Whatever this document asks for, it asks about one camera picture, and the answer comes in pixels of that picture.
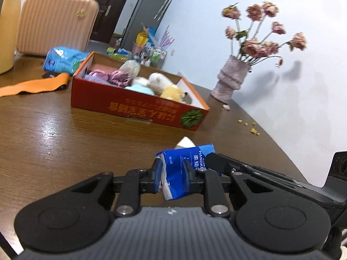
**pink suitcase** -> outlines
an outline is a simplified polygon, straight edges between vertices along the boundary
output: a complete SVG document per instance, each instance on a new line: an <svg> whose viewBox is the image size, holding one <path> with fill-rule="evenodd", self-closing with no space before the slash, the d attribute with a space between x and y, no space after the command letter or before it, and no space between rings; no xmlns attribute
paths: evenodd
<svg viewBox="0 0 347 260"><path fill-rule="evenodd" d="M57 46L84 51L98 11L95 0L26 0L20 14L16 49L39 56Z"/></svg>

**red cardboard box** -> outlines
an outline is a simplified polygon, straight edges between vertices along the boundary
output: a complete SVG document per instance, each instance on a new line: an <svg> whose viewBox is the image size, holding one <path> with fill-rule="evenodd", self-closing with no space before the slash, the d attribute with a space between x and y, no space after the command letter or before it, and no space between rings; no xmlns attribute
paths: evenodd
<svg viewBox="0 0 347 260"><path fill-rule="evenodd" d="M124 62L105 55L90 53L80 65L72 79L71 106L90 111L109 113L124 117L135 117L168 126L196 130L210 108L193 86L184 78L159 69L141 65L138 76L148 79L154 72L160 72L187 92L192 104L162 99L120 87L91 82L83 78L90 67L113 67L117 70Z"/></svg>

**wooden table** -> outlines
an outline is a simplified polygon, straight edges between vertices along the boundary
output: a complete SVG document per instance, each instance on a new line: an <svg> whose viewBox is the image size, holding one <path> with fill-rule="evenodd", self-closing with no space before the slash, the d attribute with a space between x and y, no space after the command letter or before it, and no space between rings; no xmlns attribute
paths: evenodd
<svg viewBox="0 0 347 260"><path fill-rule="evenodd" d="M12 71L0 75L0 86L43 74L42 58L20 57ZM30 202L103 171L125 175L150 168L157 152L173 148L184 136L196 145L212 143L218 153L282 172L303 176L260 126L231 101L230 111L197 87L211 111L198 131L144 123L70 107L70 90L0 98L0 230L17 252L13 230L16 213ZM249 127L239 124L242 119ZM145 194L143 205L201 206L202 196L165 202L162 194ZM6 259L0 252L0 259Z"/></svg>

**door handle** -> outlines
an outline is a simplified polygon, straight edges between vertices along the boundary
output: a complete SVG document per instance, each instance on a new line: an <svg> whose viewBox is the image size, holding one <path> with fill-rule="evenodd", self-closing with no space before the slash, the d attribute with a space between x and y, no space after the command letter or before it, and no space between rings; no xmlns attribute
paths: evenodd
<svg viewBox="0 0 347 260"><path fill-rule="evenodd" d="M110 12L110 9L111 9L111 5L109 5L108 7L107 7L107 11L106 11L106 13L105 13L105 16L108 16L108 14L109 14L109 12Z"/></svg>

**orange fabric band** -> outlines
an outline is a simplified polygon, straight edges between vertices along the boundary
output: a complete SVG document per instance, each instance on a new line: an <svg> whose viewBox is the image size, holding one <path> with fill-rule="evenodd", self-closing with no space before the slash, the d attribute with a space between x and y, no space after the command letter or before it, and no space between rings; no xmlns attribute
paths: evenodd
<svg viewBox="0 0 347 260"><path fill-rule="evenodd" d="M15 85L5 86L0 88L0 98L17 95L20 92L36 94L54 91L62 85L67 85L69 77L70 75L68 73L61 73L54 78L29 80Z"/></svg>

